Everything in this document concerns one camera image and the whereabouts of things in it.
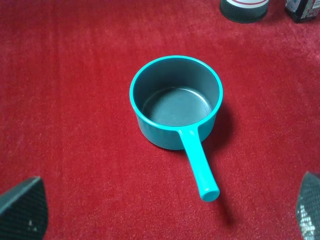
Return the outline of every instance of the bottle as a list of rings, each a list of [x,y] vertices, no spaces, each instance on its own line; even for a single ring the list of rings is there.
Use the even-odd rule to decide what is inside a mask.
[[[287,0],[285,11],[295,23],[313,20],[320,12],[320,0]]]
[[[254,23],[261,20],[268,10],[269,0],[221,0],[220,11],[237,23]]]

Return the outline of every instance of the teal saucepan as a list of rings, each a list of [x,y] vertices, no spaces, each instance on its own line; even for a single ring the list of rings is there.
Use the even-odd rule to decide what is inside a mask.
[[[130,86],[130,102],[143,135],[153,144],[183,150],[202,200],[220,194],[201,142],[211,132],[223,99],[215,71],[188,56],[165,56],[142,67]]]

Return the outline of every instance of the red fabric surface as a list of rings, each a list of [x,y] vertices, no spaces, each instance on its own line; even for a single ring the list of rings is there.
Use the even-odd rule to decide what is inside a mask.
[[[300,183],[320,172],[319,32],[276,0],[255,24],[212,0],[1,1],[0,192],[43,178],[47,240],[300,239]],[[224,87],[203,143],[212,203],[184,152],[143,137],[129,101],[139,68],[176,54]]]

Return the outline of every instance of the saucepan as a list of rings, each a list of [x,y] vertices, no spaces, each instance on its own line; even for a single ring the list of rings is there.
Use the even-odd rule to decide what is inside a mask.
[[[129,95],[143,135],[158,147],[185,150],[201,199],[217,199],[220,190],[202,147],[223,99],[216,72],[189,56],[160,57],[136,73]]]

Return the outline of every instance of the teal handle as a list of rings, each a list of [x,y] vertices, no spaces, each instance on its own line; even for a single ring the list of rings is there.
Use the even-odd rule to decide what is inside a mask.
[[[202,148],[198,129],[184,127],[178,132],[189,158],[201,199],[205,202],[212,202],[216,200],[220,194],[220,190],[214,176],[212,175],[206,155]]]

